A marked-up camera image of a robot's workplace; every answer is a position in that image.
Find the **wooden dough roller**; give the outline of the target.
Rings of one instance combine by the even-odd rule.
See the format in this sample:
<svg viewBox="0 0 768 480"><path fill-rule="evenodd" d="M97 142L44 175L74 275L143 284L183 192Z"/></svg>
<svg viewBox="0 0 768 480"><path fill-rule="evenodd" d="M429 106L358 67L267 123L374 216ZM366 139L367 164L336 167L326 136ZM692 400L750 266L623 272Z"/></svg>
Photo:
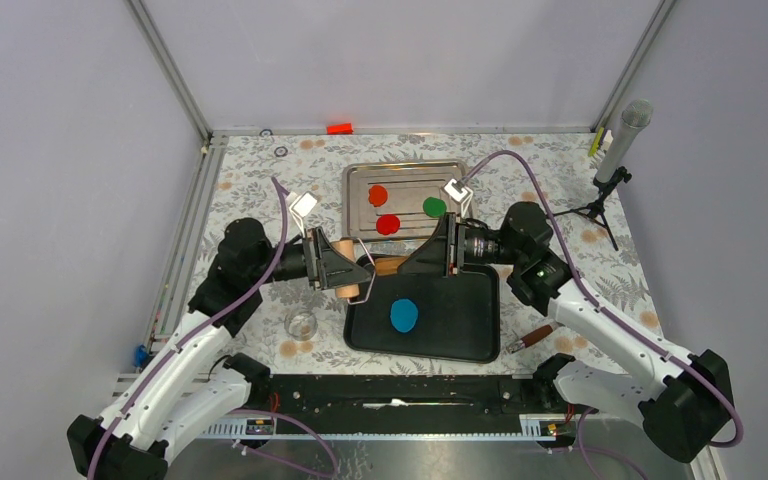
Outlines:
<svg viewBox="0 0 768 480"><path fill-rule="evenodd" d="M378 276L395 275L399 265L406 260L405 257L375 260L362 241L360 245L367 254L367 267L371 267L371 270L357 263L355 242L352 239L343 238L331 243L334 258L328 262L328 286L335 290L337 298L346 300L349 305L365 303L372 293L375 279Z"/></svg>

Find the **black plastic tray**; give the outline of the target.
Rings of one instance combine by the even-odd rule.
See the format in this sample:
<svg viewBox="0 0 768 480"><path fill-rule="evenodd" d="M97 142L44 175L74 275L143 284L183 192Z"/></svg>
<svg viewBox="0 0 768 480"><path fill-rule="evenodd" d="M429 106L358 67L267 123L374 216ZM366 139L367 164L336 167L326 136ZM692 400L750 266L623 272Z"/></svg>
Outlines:
<svg viewBox="0 0 768 480"><path fill-rule="evenodd" d="M467 265L451 277L378 277L365 303L347 309L343 338L354 350L479 364L500 352L499 276L490 266ZM399 333L390 308L398 299L418 307L413 330Z"/></svg>

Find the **blue dough piece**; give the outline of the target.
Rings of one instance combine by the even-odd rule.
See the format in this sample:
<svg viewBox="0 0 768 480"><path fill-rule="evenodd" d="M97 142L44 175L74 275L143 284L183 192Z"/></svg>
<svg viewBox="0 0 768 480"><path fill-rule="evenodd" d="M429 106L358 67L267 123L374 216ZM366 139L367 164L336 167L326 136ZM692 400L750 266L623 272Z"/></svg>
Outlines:
<svg viewBox="0 0 768 480"><path fill-rule="evenodd" d="M408 333L417 324L419 311L416 304L409 299L398 299L390 308L390 322L399 333Z"/></svg>

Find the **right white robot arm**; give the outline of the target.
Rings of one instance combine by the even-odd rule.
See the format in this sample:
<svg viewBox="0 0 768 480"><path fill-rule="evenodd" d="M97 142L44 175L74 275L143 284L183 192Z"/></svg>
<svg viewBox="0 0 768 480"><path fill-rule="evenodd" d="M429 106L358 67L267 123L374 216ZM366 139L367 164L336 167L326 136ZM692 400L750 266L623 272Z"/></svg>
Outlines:
<svg viewBox="0 0 768 480"><path fill-rule="evenodd" d="M512 205L497 229L448 213L395 270L454 276L467 265L511 266L507 284L523 305L585 337L623 370L610 373L557 355L544 362L549 373L533 386L537 405L549 412L568 403L593 407L640 427L670 458L693 461L734 419L727 362L635 324L552 251L553 234L534 202Z"/></svg>

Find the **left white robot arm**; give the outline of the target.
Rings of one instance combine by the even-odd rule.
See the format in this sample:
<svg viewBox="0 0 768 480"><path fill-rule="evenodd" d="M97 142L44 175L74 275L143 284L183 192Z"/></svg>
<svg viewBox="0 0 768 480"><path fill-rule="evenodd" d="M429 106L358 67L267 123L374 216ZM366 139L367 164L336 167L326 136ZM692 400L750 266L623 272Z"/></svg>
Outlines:
<svg viewBox="0 0 768 480"><path fill-rule="evenodd" d="M87 479L162 479L174 459L225 414L264 407L268 369L241 354L195 393L185 391L262 304L264 284L305 278L315 289L354 298L350 287L374 281L376 273L359 265L353 251L352 240L331 243L319 228L297 242L272 245L258 220L232 221L160 352L98 416L80 415L69 426L77 472Z"/></svg>

